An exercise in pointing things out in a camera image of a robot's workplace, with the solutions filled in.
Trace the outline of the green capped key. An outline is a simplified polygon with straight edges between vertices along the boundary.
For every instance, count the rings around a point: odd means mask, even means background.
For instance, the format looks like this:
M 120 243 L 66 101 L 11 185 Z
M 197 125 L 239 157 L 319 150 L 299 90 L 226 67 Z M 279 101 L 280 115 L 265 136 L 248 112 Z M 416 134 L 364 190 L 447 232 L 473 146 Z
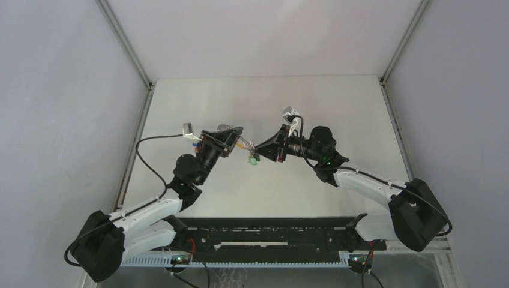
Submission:
M 252 166 L 257 166 L 258 163 L 260 162 L 260 158 L 258 155 L 250 155 L 248 160 Z

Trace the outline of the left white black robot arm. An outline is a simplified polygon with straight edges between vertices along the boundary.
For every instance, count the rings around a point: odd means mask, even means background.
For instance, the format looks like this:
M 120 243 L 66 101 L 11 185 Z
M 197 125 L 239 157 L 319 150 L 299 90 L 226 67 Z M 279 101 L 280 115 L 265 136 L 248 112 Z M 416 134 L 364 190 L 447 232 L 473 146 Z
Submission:
M 67 264 L 83 268 L 96 282 L 113 275 L 128 259 L 153 248 L 184 248 L 188 235 L 168 217 L 190 207 L 202 194 L 203 185 L 221 157 L 228 157 L 243 132 L 242 127 L 203 130 L 194 154 L 176 160 L 173 179 L 163 181 L 163 191 L 121 211 L 98 210 L 85 221 L 76 239 L 66 248 Z

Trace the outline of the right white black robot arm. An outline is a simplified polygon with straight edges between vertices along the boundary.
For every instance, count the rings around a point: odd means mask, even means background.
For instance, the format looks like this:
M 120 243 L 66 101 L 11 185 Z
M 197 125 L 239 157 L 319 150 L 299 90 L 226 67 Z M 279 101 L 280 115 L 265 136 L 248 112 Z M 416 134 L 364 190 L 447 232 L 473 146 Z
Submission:
M 363 213 L 347 226 L 347 242 L 356 250 L 371 241 L 400 241 L 412 251 L 423 251 L 435 237 L 452 231 L 452 224 L 429 186 L 421 179 L 409 182 L 370 173 L 349 162 L 336 150 L 328 127 L 317 126 L 309 137 L 297 136 L 283 124 L 268 140 L 255 146 L 255 159 L 265 157 L 282 163 L 287 156 L 300 157 L 324 183 L 347 189 L 376 202 L 387 215 Z

